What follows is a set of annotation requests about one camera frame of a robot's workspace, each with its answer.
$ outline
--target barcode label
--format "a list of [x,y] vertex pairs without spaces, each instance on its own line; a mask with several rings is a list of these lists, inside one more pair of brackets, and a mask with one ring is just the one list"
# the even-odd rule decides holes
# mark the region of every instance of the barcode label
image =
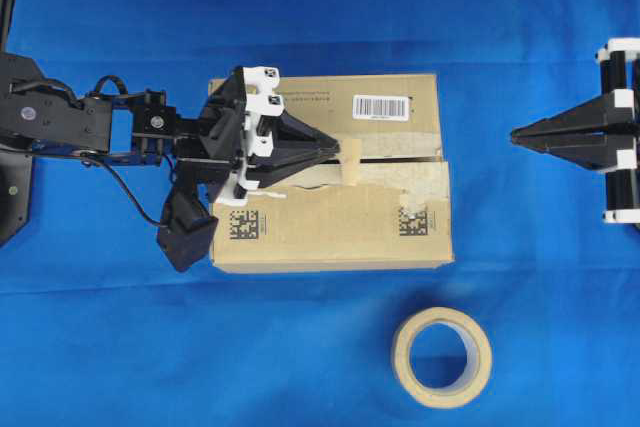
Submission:
[[365,120],[409,120],[409,97],[354,95],[353,118]]

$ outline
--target cardboard box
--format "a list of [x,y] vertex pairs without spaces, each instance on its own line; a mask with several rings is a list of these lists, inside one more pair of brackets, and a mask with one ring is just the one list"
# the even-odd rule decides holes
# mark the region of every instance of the cardboard box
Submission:
[[[292,115],[340,138],[346,157],[361,147],[362,163],[312,167],[252,194],[243,208],[212,205],[220,219],[216,267],[275,273],[434,268],[453,260],[434,76],[283,78],[278,91]],[[354,119],[361,95],[406,97],[409,119]]]

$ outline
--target screw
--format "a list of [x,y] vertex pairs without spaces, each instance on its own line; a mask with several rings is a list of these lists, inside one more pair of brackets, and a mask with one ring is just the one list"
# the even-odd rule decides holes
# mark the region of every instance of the screw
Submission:
[[23,107],[22,110],[20,111],[20,116],[24,119],[24,120],[34,120],[36,118],[37,112],[36,109],[34,109],[33,107]]
[[162,127],[164,127],[164,119],[159,115],[151,117],[151,127],[153,127],[154,129],[161,129]]

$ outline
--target white bracket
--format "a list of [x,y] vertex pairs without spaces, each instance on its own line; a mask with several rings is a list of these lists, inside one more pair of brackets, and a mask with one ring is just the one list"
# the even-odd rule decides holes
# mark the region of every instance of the white bracket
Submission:
[[602,217],[607,224],[640,224],[640,209],[607,210]]
[[596,61],[601,63],[609,60],[612,52],[624,52],[626,62],[633,62],[640,57],[640,39],[635,37],[609,39],[607,45],[598,51]]
[[258,135],[258,126],[262,116],[279,117],[284,112],[284,99],[274,92],[280,84],[280,72],[275,67],[244,68],[244,83],[247,87],[255,88],[255,93],[247,92],[245,108],[245,138],[244,160],[242,168],[237,174],[232,173],[225,183],[216,203],[242,207],[247,204],[247,196],[242,199],[235,197],[235,187],[240,185],[247,191],[255,191],[260,187],[257,180],[247,180],[249,158],[270,157],[273,152],[273,135]]

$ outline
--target robotic arm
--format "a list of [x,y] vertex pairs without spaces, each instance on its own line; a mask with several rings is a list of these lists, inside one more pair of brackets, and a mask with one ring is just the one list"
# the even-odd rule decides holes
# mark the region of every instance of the robotic arm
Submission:
[[[107,81],[117,95],[101,92]],[[0,245],[28,220],[33,158],[79,160],[106,169],[141,215],[158,227],[157,242],[183,272],[209,251],[217,219],[200,202],[242,206],[249,191],[269,187],[335,156],[338,142],[284,110],[271,67],[236,68],[206,100],[197,119],[181,117],[165,92],[128,93],[115,76],[77,98],[64,83],[45,78],[29,58],[0,53]],[[114,110],[133,116],[131,151],[110,152]],[[173,186],[159,221],[142,209],[115,166],[172,165]]]
[[[511,140],[603,174],[607,197],[604,221],[638,225],[640,39],[611,39],[598,51],[596,61],[602,95],[516,129]],[[632,65],[631,85],[627,84],[628,63]]]

